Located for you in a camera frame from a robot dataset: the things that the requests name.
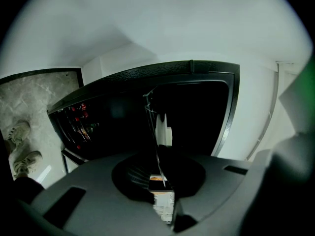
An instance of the foot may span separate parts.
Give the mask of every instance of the foot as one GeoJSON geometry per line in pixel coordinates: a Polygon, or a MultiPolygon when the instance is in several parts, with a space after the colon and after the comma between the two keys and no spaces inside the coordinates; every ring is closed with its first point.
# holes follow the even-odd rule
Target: foot
{"type": "Polygon", "coordinates": [[[31,127],[27,121],[17,123],[10,131],[7,140],[13,144],[11,152],[16,150],[29,136],[31,127]]]}
{"type": "Polygon", "coordinates": [[[33,151],[26,155],[26,157],[20,161],[16,161],[13,164],[16,176],[20,173],[29,174],[36,171],[36,168],[41,163],[43,157],[39,151],[33,151]]]}

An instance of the marble floor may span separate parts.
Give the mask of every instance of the marble floor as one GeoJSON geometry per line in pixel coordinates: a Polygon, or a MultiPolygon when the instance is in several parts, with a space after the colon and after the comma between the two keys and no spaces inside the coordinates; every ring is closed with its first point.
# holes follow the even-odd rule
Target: marble floor
{"type": "Polygon", "coordinates": [[[28,151],[40,151],[42,164],[29,177],[40,182],[44,188],[65,176],[61,156],[64,146],[49,121],[47,108],[78,88],[76,72],[32,75],[0,85],[0,129],[3,138],[20,120],[28,121],[31,126],[31,133],[21,149],[10,155],[10,165],[28,151]]]}

